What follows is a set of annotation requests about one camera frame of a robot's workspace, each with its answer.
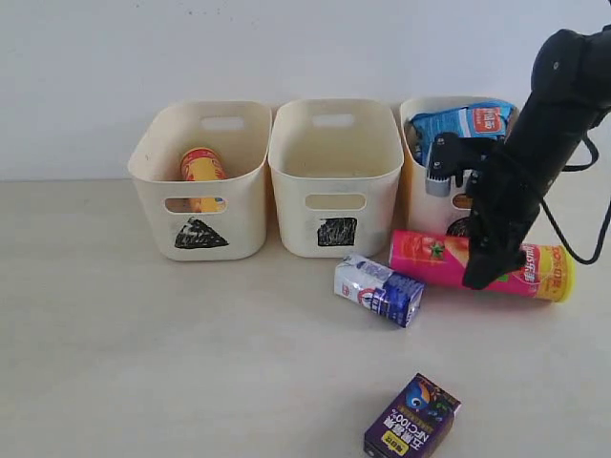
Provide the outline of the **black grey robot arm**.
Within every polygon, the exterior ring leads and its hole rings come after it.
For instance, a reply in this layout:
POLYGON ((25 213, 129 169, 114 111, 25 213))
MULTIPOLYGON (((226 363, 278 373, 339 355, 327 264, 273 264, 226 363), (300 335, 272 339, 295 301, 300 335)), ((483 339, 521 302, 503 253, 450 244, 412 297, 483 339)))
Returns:
POLYGON ((481 290, 521 268, 521 244, 587 134, 610 113, 610 29, 560 30, 539 50, 531 93, 505 141, 468 183, 473 197, 464 286, 481 290))

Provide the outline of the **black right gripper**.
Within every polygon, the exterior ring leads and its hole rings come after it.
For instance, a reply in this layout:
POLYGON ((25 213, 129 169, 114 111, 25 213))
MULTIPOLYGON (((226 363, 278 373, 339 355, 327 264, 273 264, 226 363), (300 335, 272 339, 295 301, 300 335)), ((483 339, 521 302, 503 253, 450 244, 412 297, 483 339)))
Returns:
POLYGON ((521 269, 526 235, 540 200, 557 178, 557 152, 547 142, 467 142, 473 172, 469 257, 462 285, 482 290, 521 269))

